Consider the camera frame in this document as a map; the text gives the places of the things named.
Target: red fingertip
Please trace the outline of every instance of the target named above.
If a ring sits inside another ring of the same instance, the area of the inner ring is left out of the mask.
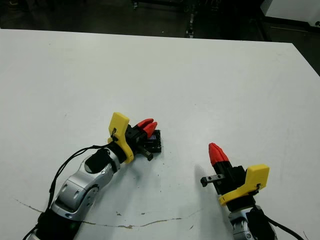
[[[209,157],[212,166],[218,162],[229,161],[224,151],[213,142],[209,144]]]
[[[141,128],[141,129],[143,129],[143,128],[145,128],[148,124],[152,123],[153,121],[154,121],[153,118],[147,118],[147,119],[139,122],[139,123],[137,124],[137,126],[138,126],[139,128]]]
[[[158,125],[158,123],[155,121],[153,123],[148,124],[146,127],[143,128],[143,130],[146,132],[148,138],[150,138],[152,136],[157,125]]]

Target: white table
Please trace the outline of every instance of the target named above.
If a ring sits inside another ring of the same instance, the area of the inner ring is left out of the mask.
[[[103,145],[113,112],[158,121],[162,153],[122,166],[77,240],[231,240],[216,191],[200,184],[214,174],[210,142],[234,166],[269,165],[257,204],[319,237],[320,77],[290,43],[2,29],[0,83],[2,240],[35,225],[58,167]]]

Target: yellow gripper mount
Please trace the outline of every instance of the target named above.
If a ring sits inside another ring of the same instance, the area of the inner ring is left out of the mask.
[[[114,112],[109,125],[110,138],[108,138],[108,144],[114,141],[124,151],[126,164],[130,163],[134,159],[134,153],[126,142],[126,130],[129,124],[129,118],[120,112]]]
[[[228,202],[234,199],[247,196],[250,193],[265,188],[267,186],[269,169],[270,168],[265,164],[248,167],[246,170],[244,184],[236,190],[230,191],[219,197],[220,204],[225,206]]]

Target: black wristband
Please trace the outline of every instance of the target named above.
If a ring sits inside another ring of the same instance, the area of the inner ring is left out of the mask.
[[[72,240],[81,223],[64,218],[50,209],[39,216],[35,235],[41,240]]]

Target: dark floor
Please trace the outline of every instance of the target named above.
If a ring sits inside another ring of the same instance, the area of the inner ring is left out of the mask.
[[[2,29],[183,38],[191,11],[190,7],[178,9],[146,3],[140,3],[134,10],[131,0],[38,0],[38,6],[34,0],[27,1],[29,12],[9,9],[9,0],[0,0]],[[292,24],[270,22],[257,14],[258,10],[253,12],[246,8],[244,11],[231,5],[213,10],[212,6],[208,7],[208,2],[216,0],[201,1],[194,20],[195,38],[293,43],[320,75],[320,47],[311,48],[319,46],[320,33]]]

